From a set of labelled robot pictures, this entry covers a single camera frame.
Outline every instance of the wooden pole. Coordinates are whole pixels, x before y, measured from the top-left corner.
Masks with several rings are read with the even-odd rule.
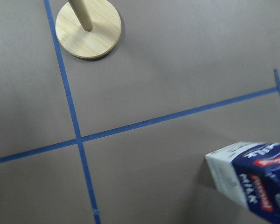
[[[69,3],[77,18],[79,19],[83,29],[86,31],[91,31],[93,29],[92,20],[86,10],[84,0],[69,0]]]

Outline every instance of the red label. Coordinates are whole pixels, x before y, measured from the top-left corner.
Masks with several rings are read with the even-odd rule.
[[[256,160],[253,162],[258,167],[266,167],[276,163],[280,163],[280,156],[272,160]]]
[[[269,197],[266,194],[266,190],[263,187],[261,179],[259,178],[259,176],[256,176],[256,175],[253,175],[253,174],[251,174],[250,177],[251,177],[251,180],[253,181],[253,183],[254,183],[257,191],[258,191],[258,194],[260,196],[261,209],[264,210],[264,211],[267,211],[267,212],[273,212],[274,208],[272,206],[272,203],[270,202]]]

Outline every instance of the floor tile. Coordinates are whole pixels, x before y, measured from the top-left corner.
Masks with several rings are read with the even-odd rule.
[[[0,164],[0,224],[93,224],[76,146]]]
[[[267,223],[214,189],[204,156],[238,141],[280,142],[278,94],[86,142],[102,222]]]
[[[43,1],[0,0],[0,157],[73,138]]]
[[[65,1],[52,1],[54,17]],[[106,58],[63,57],[82,135],[275,86],[280,2],[111,3],[123,35]]]

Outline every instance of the round wooden base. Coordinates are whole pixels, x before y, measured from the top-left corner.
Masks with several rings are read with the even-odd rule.
[[[121,33],[121,20],[115,7],[107,0],[85,0],[93,29],[85,31],[69,3],[60,10],[56,35],[61,46],[83,59],[99,59],[115,47]]]

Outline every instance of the blue milk carton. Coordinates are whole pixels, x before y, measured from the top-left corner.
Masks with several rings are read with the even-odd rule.
[[[280,224],[280,143],[238,142],[205,158],[219,192]]]

